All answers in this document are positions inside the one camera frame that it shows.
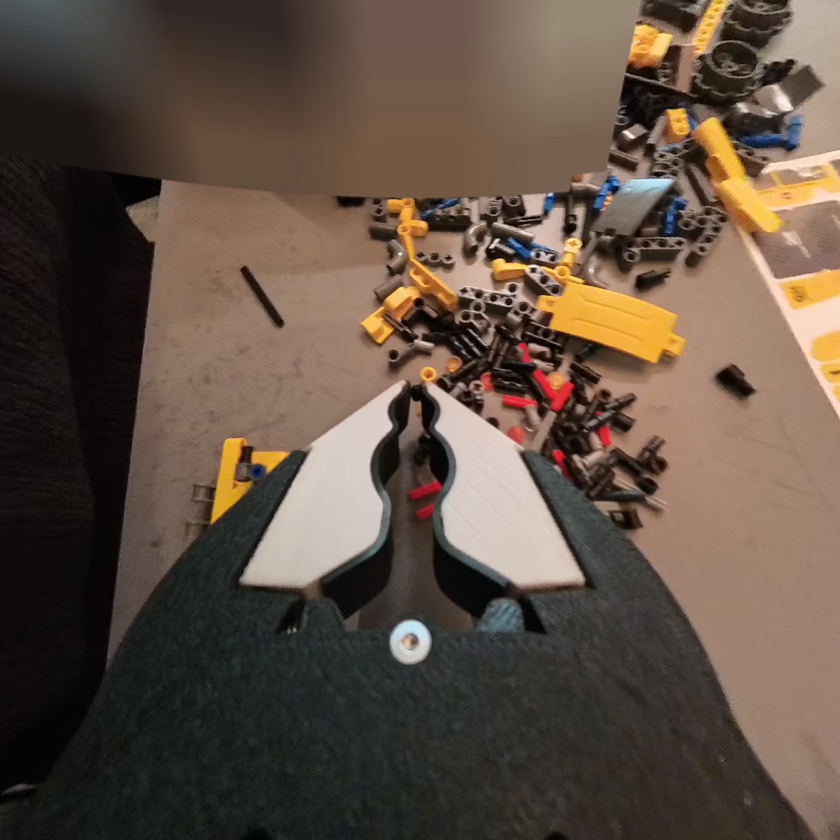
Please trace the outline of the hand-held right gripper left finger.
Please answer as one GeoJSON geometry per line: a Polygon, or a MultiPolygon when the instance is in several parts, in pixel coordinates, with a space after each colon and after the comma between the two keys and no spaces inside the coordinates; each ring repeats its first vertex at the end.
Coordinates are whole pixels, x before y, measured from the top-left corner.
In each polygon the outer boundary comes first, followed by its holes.
{"type": "Polygon", "coordinates": [[[398,381],[316,438],[281,471],[287,489],[239,583],[331,599],[353,615],[380,594],[392,567],[392,502],[411,386],[398,381]]]}

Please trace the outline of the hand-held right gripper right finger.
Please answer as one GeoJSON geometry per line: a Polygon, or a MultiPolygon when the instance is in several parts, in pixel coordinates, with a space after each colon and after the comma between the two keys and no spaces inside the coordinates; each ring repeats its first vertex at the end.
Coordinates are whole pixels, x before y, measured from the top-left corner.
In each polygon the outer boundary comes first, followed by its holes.
{"type": "Polygon", "coordinates": [[[420,387],[433,472],[434,573],[479,618],[494,600],[577,590],[582,571],[526,452],[438,385],[420,387]]]}

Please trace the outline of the black axle rod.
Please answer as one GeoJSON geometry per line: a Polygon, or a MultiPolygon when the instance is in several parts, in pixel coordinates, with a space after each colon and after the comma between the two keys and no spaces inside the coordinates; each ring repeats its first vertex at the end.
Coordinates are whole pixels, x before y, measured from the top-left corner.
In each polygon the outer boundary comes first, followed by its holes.
{"type": "Polygon", "coordinates": [[[241,266],[239,272],[243,279],[245,280],[246,285],[251,290],[255,298],[257,299],[259,305],[266,313],[269,320],[277,327],[278,329],[283,329],[285,326],[285,320],[279,313],[277,307],[270,299],[268,294],[266,293],[265,289],[259,283],[258,279],[254,275],[253,271],[248,268],[247,266],[241,266]]]}

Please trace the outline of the partly built yellow assembly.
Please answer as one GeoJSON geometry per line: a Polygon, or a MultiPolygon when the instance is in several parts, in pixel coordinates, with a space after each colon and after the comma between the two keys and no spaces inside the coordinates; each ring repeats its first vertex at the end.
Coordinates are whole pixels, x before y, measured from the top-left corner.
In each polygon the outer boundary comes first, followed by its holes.
{"type": "Polygon", "coordinates": [[[192,486],[191,503],[199,511],[185,522],[186,537],[194,538],[220,519],[288,455],[287,451],[256,450],[244,437],[227,438],[215,483],[192,486]]]}

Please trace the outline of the pile of toy building bricks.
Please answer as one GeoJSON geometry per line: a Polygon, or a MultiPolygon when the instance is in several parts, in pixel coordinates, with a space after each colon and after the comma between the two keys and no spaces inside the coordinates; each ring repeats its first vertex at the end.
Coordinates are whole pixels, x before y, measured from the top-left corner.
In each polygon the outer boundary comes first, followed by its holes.
{"type": "Polygon", "coordinates": [[[627,532],[643,527],[642,511],[667,507],[659,495],[665,441],[652,436],[627,451],[637,397],[605,387],[592,357],[651,363],[552,330],[536,301],[577,283],[655,305],[655,291],[676,270],[703,267],[729,228],[740,238],[782,228],[757,179],[771,163],[796,160],[802,107],[823,81],[795,59],[767,60],[790,23],[756,49],[764,73],[752,96],[725,106],[691,97],[697,60],[724,41],[729,3],[642,2],[609,166],[546,194],[536,213],[520,195],[369,201],[369,233],[386,246],[387,274],[374,291],[378,308],[360,325],[378,345],[399,338],[388,351],[391,369],[448,351],[438,371],[420,370],[422,382],[476,413],[490,401],[515,414],[486,420],[537,449],[627,532]],[[617,191],[646,177],[675,185],[635,236],[592,234],[617,191]]]}

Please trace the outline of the yellow curved panel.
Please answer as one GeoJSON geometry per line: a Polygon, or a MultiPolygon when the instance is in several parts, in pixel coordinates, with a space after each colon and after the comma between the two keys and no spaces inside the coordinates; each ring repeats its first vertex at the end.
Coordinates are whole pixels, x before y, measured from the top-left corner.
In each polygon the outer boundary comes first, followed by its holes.
{"type": "Polygon", "coordinates": [[[538,297],[535,306],[549,315],[552,330],[651,364],[686,347],[673,312],[620,292],[572,283],[558,297],[538,297]]]}

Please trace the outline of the person's dark knit sweater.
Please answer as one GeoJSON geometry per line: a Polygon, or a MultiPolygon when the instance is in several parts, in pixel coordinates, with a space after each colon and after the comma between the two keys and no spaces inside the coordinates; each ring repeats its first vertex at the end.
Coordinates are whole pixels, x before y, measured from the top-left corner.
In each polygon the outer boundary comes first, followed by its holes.
{"type": "Polygon", "coordinates": [[[104,671],[153,246],[109,174],[2,155],[1,783],[40,783],[104,671]]]}

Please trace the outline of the grey curved panel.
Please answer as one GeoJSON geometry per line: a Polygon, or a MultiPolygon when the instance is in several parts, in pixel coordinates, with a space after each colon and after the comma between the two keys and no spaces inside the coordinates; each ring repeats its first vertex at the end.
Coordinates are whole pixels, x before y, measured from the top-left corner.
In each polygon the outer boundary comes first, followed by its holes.
{"type": "Polygon", "coordinates": [[[673,191],[672,177],[634,178],[615,194],[591,226],[593,235],[633,237],[654,208],[673,191]]]}

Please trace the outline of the sticker sheet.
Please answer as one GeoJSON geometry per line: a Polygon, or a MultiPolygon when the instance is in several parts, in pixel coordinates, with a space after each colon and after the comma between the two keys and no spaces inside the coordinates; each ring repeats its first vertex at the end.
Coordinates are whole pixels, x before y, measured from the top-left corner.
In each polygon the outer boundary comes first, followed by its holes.
{"type": "Polygon", "coordinates": [[[756,189],[783,226],[742,242],[838,415],[839,151],[771,163],[756,189]]]}

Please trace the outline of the grey wheel hub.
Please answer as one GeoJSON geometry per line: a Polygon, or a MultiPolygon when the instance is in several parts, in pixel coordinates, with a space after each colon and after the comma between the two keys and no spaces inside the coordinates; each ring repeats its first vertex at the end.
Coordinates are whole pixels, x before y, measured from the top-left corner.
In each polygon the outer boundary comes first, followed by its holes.
{"type": "Polygon", "coordinates": [[[689,94],[696,101],[725,106],[761,87],[763,63],[750,44],[724,40],[702,54],[692,71],[689,94]]]}
{"type": "Polygon", "coordinates": [[[787,28],[792,17],[790,1],[731,1],[723,14],[721,40],[761,49],[787,28]]]}

